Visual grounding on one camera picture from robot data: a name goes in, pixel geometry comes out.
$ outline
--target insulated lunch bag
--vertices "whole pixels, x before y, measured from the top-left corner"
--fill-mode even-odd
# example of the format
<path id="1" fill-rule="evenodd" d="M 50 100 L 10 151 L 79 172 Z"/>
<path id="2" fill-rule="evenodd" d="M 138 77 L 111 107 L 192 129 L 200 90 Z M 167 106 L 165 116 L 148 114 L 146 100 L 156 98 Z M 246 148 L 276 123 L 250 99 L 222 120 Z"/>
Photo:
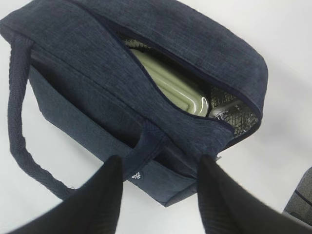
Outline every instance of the insulated lunch bag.
<path id="1" fill-rule="evenodd" d="M 250 232 L 260 220 L 239 208 L 242 198 L 285 221 L 215 163 L 261 125 L 268 81 L 262 56 L 228 29 L 175 0 L 33 0 L 2 19 L 0 33 L 12 46 L 11 153 L 64 204 L 86 190 L 65 186 L 26 150 L 28 80 L 43 116 L 103 162 L 115 156 L 121 181 L 165 207 L 198 192 L 207 233 L 276 231 L 273 218 Z"/>

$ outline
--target navy fabric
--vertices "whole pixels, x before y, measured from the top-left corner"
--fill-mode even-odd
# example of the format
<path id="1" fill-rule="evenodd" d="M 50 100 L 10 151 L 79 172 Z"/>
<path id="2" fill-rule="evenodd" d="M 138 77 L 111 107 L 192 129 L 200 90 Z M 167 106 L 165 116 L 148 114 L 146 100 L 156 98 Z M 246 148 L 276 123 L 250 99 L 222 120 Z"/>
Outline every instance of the navy fabric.
<path id="1" fill-rule="evenodd" d="M 115 154 L 123 159 L 128 157 L 128 160 L 123 161 L 125 166 L 128 166 L 127 163 L 125 163 L 126 161 L 128 161 L 130 165 L 133 165 L 130 157 L 134 151 L 132 151 L 129 146 L 114 138 L 66 100 L 34 67 L 30 69 L 29 80 L 36 94 L 39 108 L 49 122 L 69 134 L 74 140 L 100 160 L 106 161 L 109 156 Z M 153 125 L 149 125 L 145 129 L 147 134 L 142 134 L 143 136 L 150 135 L 150 133 L 153 132 L 158 132 L 158 134 L 162 136 L 162 132 L 157 130 Z M 168 146 L 171 146 L 171 151 L 175 150 L 170 142 L 160 141 L 159 143 L 160 146 L 163 143 L 167 143 Z M 150 144 L 143 144 L 142 146 L 149 147 Z M 194 189 L 188 189 L 192 184 L 195 185 L 194 177 L 186 177 L 175 173 L 154 160 L 143 163 L 142 165 L 145 165 L 145 167 L 132 169 L 130 166 L 130 169 L 135 171 L 135 173 L 140 173 L 141 178 L 129 178 L 129 180 L 162 205 L 168 206 L 167 203 L 174 199 L 174 196 L 178 193 L 183 193 L 185 195 L 183 197 L 181 196 L 180 199 L 175 198 L 175 202 L 187 198 L 196 192 Z"/>
<path id="2" fill-rule="evenodd" d="M 240 139 L 221 120 L 174 107 L 117 31 L 237 96 L 258 115 L 258 125 L 267 68 L 243 40 L 175 0 L 34 0 L 0 21 L 9 43 L 17 32 L 34 42 L 29 79 L 45 118 L 103 161 L 126 157 L 136 146 L 156 149 L 158 156 L 137 152 L 139 166 L 126 158 L 125 177 L 172 205 L 196 192 L 202 155 L 215 160 Z M 146 121 L 151 131 L 143 128 Z M 142 133 L 154 134 L 159 145 L 146 144 Z"/>
<path id="3" fill-rule="evenodd" d="M 203 72 L 207 81 L 234 89 L 262 113 L 268 81 L 264 59 L 209 17 L 176 0 L 76 1 Z"/>

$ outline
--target bag handle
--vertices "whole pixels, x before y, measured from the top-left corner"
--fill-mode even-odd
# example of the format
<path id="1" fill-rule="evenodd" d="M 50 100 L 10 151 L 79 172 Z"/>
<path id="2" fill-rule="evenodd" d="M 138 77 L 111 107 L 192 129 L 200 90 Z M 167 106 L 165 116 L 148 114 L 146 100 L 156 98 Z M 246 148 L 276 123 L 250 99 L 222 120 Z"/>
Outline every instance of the bag handle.
<path id="1" fill-rule="evenodd" d="M 65 200 L 76 190 L 66 187 L 51 173 L 41 168 L 26 149 L 22 134 L 21 111 L 30 69 L 31 50 L 34 42 L 15 34 L 11 43 L 10 95 L 8 102 L 8 133 L 10 151 L 20 168 L 44 185 L 59 199 Z M 156 157 L 169 141 L 166 134 L 150 121 L 145 121 L 140 140 L 123 160 L 123 179 L 127 180 L 149 160 Z"/>

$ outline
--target navy blue tote bag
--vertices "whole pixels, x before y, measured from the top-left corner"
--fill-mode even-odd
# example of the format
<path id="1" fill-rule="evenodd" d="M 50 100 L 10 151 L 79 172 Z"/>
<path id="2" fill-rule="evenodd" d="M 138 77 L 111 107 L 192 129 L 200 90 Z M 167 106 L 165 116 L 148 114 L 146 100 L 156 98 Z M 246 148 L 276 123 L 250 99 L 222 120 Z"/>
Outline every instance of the navy blue tote bag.
<path id="1" fill-rule="evenodd" d="M 311 232 L 215 163 L 261 125 L 268 81 L 262 56 L 220 24 L 175 0 L 33 0 L 2 19 L 0 33 L 12 47 L 11 153 L 64 200 L 15 233 L 114 233 L 126 180 L 165 207 L 198 193 L 206 233 Z M 196 83 L 207 113 L 175 105 L 140 53 Z M 80 189 L 56 180 L 26 150 L 28 80 L 43 116 L 104 162 Z"/>

